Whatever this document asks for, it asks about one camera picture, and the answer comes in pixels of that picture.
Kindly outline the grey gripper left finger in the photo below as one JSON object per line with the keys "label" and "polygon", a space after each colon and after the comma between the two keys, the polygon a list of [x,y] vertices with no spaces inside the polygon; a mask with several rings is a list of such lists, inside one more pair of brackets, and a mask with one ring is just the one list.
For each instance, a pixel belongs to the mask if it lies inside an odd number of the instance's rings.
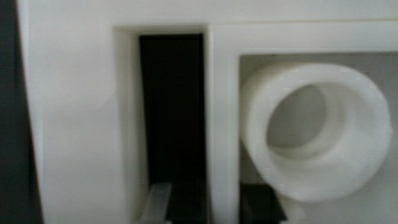
{"label": "grey gripper left finger", "polygon": [[206,191],[201,183],[155,183],[139,224],[206,224]]}

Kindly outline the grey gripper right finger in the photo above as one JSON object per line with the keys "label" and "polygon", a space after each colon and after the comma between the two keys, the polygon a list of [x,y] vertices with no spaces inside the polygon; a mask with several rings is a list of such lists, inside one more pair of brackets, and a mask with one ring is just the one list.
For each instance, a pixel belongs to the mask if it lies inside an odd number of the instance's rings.
{"label": "grey gripper right finger", "polygon": [[240,224],[281,224],[286,213],[267,184],[240,185]]}

